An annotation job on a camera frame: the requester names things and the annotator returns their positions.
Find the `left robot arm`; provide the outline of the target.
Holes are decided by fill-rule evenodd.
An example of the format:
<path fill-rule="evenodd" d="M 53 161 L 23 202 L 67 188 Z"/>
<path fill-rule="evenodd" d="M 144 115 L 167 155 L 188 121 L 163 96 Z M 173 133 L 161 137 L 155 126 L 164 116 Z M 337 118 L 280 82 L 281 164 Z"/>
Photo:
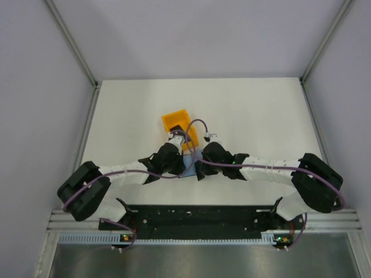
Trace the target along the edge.
<path fill-rule="evenodd" d="M 157 152 L 133 163 L 99 167 L 87 161 L 57 190 L 57 196 L 63 202 L 63 211 L 74 220 L 106 218 L 123 230 L 132 221 L 123 204 L 124 187 L 177 178 L 185 170 L 182 143 L 171 139 Z"/>

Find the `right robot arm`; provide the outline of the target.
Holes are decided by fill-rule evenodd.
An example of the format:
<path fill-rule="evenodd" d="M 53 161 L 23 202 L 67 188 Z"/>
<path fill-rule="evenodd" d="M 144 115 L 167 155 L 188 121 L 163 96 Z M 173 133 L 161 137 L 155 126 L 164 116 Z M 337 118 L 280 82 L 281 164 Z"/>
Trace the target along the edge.
<path fill-rule="evenodd" d="M 311 211 L 328 214 L 345 207 L 340 192 L 343 178 L 313 153 L 296 160 L 260 159 L 245 153 L 231 154 L 218 142 L 202 151 L 202 176 L 222 173 L 231 180 L 267 181 L 294 188 L 271 208 L 270 220 L 277 229 L 286 228 L 295 217 Z"/>

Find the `yellow plastic bin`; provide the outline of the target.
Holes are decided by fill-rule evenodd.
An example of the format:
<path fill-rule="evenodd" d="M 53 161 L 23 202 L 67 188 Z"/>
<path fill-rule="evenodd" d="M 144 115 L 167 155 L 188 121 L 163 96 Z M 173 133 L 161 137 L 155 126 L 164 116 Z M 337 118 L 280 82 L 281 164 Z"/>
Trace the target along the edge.
<path fill-rule="evenodd" d="M 170 114 L 163 115 L 162 122 L 165 131 L 169 133 L 170 128 L 174 127 L 175 125 L 180 125 L 184 129 L 184 131 L 186 131 L 191 123 L 191 119 L 188 115 L 188 112 L 185 109 L 182 109 L 176 112 L 172 112 Z M 198 136 L 196 129 L 193 126 L 191 126 L 190 129 L 188 130 L 188 134 L 193 141 L 193 143 L 191 141 L 188 142 L 190 147 L 191 148 L 193 146 L 198 147 L 199 146 Z"/>

